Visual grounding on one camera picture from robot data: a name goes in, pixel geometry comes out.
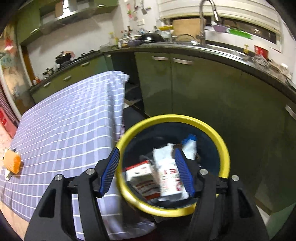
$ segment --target range hood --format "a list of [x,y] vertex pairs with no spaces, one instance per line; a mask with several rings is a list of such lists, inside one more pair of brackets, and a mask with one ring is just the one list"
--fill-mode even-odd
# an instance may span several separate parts
[[90,18],[96,11],[94,0],[64,0],[64,5],[60,4],[60,6],[62,9],[58,10],[63,11],[61,16],[56,18],[57,9],[55,9],[55,11],[41,17],[39,29],[43,34],[49,34],[65,25]]

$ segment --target dark countertop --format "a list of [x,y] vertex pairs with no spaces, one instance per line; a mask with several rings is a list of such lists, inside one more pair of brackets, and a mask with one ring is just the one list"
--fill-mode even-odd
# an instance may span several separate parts
[[30,89],[30,93],[34,92],[39,87],[48,83],[52,78],[56,77],[58,74],[66,70],[69,70],[70,68],[76,65],[79,65],[87,60],[97,58],[103,54],[107,55],[112,53],[126,53],[126,52],[174,53],[174,54],[182,54],[182,55],[188,55],[188,56],[217,61],[222,64],[226,64],[236,69],[242,70],[243,72],[246,72],[254,77],[259,78],[260,80],[276,88],[278,91],[283,93],[287,98],[289,98],[292,102],[296,104],[296,89],[291,87],[291,85],[288,83],[284,75],[274,71],[273,69],[267,69],[259,64],[253,63],[252,61],[245,61],[243,59],[236,58],[231,55],[224,54],[222,52],[215,52],[209,49],[200,49],[198,47],[189,46],[189,45],[170,44],[167,42],[145,44],[139,47],[121,48],[121,49],[115,49],[115,50],[106,48],[100,51],[96,51],[91,55],[88,55],[84,58],[81,58],[77,61],[72,62],[69,66],[65,67],[64,69],[50,76],[48,80],[43,81],[42,83],[36,86],[32,86]]

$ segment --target red and white box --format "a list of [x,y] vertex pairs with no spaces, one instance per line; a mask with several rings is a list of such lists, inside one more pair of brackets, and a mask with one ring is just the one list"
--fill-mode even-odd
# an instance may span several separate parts
[[126,168],[126,181],[146,200],[160,196],[157,172],[150,161],[143,161]]

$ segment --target blue checkered tablecloth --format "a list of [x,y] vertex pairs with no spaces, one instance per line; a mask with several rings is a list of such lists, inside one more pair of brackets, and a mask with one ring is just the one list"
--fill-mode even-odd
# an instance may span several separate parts
[[[22,117],[11,148],[21,155],[23,166],[5,180],[0,174],[0,197],[13,212],[30,221],[56,174],[78,176],[108,157],[122,132],[125,82],[128,75],[108,71],[75,83],[28,110]],[[145,235],[154,223],[135,218],[125,223],[121,195],[115,178],[109,192],[98,199],[110,239]],[[73,195],[76,235],[84,239],[78,197]]]

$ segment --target gas stove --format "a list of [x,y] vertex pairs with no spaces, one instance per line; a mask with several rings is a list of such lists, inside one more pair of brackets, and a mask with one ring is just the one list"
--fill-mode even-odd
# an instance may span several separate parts
[[93,50],[93,49],[90,50],[88,53],[82,53],[81,56],[80,56],[79,58],[77,58],[77,59],[84,58],[84,57],[86,57],[86,56],[88,56],[88,55],[91,55],[92,53],[94,53],[94,50]]
[[65,68],[65,67],[67,67],[69,64],[71,64],[71,63],[73,63],[73,62],[75,62],[75,61],[77,61],[77,60],[79,60],[79,59],[85,58],[86,56],[89,56],[89,55],[93,54],[94,52],[95,52],[95,51],[92,49],[92,50],[90,50],[88,53],[82,53],[81,56],[78,57],[78,58],[76,58],[76,59],[69,60],[69,61],[66,61],[66,62],[60,64],[59,67],[58,67],[58,69],[57,69],[57,71],[59,71],[59,70]]

